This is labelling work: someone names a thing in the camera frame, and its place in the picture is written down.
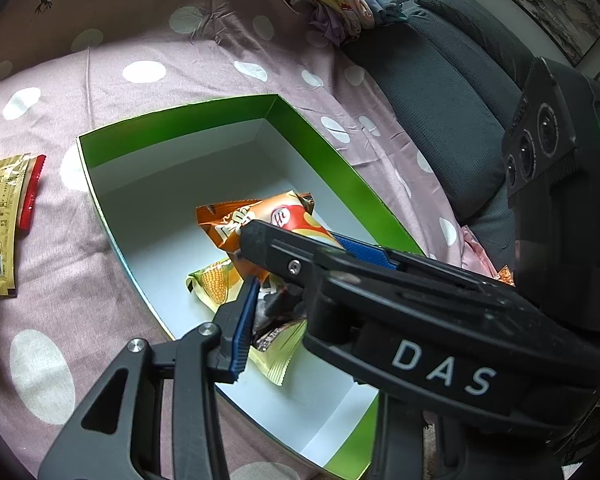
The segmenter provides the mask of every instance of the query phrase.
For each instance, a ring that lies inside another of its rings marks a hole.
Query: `das logo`
[[[395,353],[392,365],[404,371],[415,370],[420,363],[421,357],[422,348],[420,345],[403,339]],[[454,356],[447,357],[438,366],[431,369],[425,379],[427,381],[443,381],[445,386],[452,387],[455,363],[456,358]],[[464,390],[472,396],[482,396],[489,391],[489,378],[494,378],[496,375],[497,372],[493,368],[478,368],[474,372],[472,383],[464,386]]]

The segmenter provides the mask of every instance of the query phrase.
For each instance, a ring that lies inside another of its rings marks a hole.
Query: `pink bedsheet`
[[[284,0],[11,0],[0,16],[0,158],[48,157],[32,231],[18,241],[18,297],[0,299],[0,432],[32,472],[124,343],[162,338],[92,211],[75,137],[261,92],[295,106],[425,254],[494,274],[376,83]],[[234,479],[317,473],[222,413]]]

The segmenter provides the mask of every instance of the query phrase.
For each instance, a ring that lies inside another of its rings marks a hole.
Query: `couch armrest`
[[[414,0],[452,23],[478,43],[519,88],[534,60],[531,51],[475,0]]]

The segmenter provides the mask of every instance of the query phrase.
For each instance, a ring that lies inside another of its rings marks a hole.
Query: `silver screw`
[[[337,278],[339,280],[342,280],[343,282],[350,283],[351,285],[359,285],[360,283],[362,283],[362,280],[359,277],[353,274],[349,274],[348,272],[343,272],[342,270],[330,270],[330,275],[333,278]]]
[[[198,332],[202,335],[213,335],[216,333],[216,330],[218,330],[218,327],[210,321],[207,321],[198,327]]]
[[[300,274],[302,264],[298,260],[291,260],[287,266],[287,269],[289,269],[289,272],[292,275],[297,276],[298,274]]]
[[[137,354],[143,348],[144,348],[144,339],[140,339],[137,337],[135,339],[132,339],[131,341],[129,341],[126,344],[126,349],[129,350],[130,352],[133,352],[134,354]]]

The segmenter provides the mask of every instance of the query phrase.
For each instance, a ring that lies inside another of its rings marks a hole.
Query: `black device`
[[[422,478],[427,410],[437,478],[558,480],[557,450],[600,404],[600,85],[536,60],[502,150],[516,288],[339,235],[344,250],[260,221],[242,228],[241,257],[302,290],[304,346],[379,389],[372,478]],[[246,280],[180,341],[131,341],[40,480],[161,478],[164,378],[175,479],[227,480],[213,384],[244,367],[255,288]]]

